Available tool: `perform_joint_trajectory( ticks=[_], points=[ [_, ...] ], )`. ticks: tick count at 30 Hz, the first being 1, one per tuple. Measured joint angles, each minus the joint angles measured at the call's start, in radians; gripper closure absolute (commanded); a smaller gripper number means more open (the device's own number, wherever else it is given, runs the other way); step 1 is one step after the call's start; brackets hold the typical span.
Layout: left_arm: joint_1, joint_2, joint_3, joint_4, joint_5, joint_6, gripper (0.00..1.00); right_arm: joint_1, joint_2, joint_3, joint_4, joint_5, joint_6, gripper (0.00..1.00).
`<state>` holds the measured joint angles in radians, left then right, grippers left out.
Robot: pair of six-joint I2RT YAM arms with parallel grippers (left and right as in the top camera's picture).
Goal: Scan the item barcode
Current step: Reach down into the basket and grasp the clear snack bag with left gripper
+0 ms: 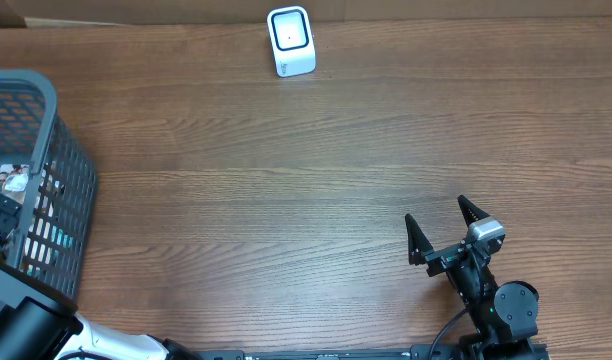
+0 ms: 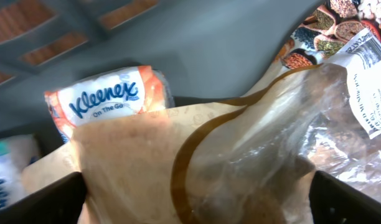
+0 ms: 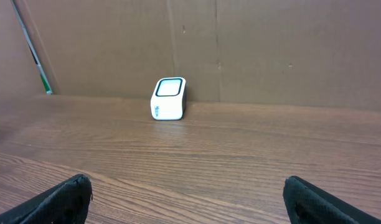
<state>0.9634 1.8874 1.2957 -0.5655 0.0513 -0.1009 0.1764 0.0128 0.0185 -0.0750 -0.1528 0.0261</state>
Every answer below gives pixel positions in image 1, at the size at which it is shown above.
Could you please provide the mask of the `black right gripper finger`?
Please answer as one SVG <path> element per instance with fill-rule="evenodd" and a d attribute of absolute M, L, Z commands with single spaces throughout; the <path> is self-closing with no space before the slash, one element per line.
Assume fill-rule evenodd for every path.
<path fill-rule="evenodd" d="M 465 195 L 460 195 L 457 198 L 459 208 L 461 210 L 463 219 L 467 226 L 471 226 L 473 223 L 487 219 L 490 215 L 476 206 L 471 202 Z"/>
<path fill-rule="evenodd" d="M 404 219 L 408 234 L 409 264 L 425 264 L 426 257 L 434 252 L 434 248 L 411 214 L 406 214 Z"/>

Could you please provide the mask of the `beige Pantree snack bag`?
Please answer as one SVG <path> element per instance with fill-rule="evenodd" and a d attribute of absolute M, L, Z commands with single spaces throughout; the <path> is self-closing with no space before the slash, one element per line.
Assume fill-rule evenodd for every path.
<path fill-rule="evenodd" d="M 62 184 L 57 181 L 52 182 L 52 176 L 49 176 L 48 182 L 45 180 L 45 171 L 42 171 L 42 179 L 40 180 L 40 186 L 47 185 L 45 188 L 53 193 L 56 193 L 57 189 L 55 186 L 61 186 Z M 29 176 L 29 165 L 21 164 L 4 164 L 0 166 L 0 193 L 7 197 L 17 201 L 23 206 L 26 201 L 27 190 L 29 189 L 30 176 Z M 42 215 L 46 215 L 48 218 L 56 215 L 54 209 L 54 203 L 47 197 L 38 194 L 35 199 L 34 208 L 39 210 Z M 29 225 L 29 231 L 32 231 L 36 236 L 43 238 L 43 234 L 46 229 L 51 229 L 55 224 L 50 223 L 48 220 L 39 218 L 37 215 L 31 217 L 31 224 Z"/>

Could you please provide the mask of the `teal snack packet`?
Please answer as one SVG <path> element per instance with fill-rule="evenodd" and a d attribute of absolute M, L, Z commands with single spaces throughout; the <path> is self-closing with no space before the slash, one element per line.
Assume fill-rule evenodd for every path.
<path fill-rule="evenodd" d="M 50 239 L 50 242 L 53 245 L 68 250 L 70 250 L 73 245 L 73 238 L 69 235 L 65 235 L 61 229 L 58 229 L 55 226 L 53 226 L 51 229 L 45 230 L 43 239 Z M 24 255 L 28 256 L 33 261 L 50 266 L 56 266 L 60 257 L 60 251 L 27 237 L 24 244 Z M 26 265 L 25 272 L 27 275 L 38 278 L 41 271 L 42 269 L 40 267 L 37 267 L 31 263 Z"/>

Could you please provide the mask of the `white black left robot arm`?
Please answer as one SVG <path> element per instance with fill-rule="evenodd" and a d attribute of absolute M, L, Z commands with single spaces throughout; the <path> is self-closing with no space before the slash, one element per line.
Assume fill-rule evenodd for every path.
<path fill-rule="evenodd" d="M 0 359 L 198 359 L 170 340 L 86 320 L 64 292 L 0 262 Z"/>

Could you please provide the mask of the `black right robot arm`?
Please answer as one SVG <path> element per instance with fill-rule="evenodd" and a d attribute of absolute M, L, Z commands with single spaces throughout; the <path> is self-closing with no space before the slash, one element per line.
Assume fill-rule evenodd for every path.
<path fill-rule="evenodd" d="M 447 276 L 464 304 L 414 356 L 428 359 L 547 359 L 547 347 L 535 345 L 539 293 L 525 281 L 499 285 L 489 269 L 492 255 L 506 237 L 502 223 L 466 196 L 457 198 L 466 235 L 459 243 L 436 250 L 417 221 L 405 216 L 408 262 L 427 267 L 427 274 Z"/>

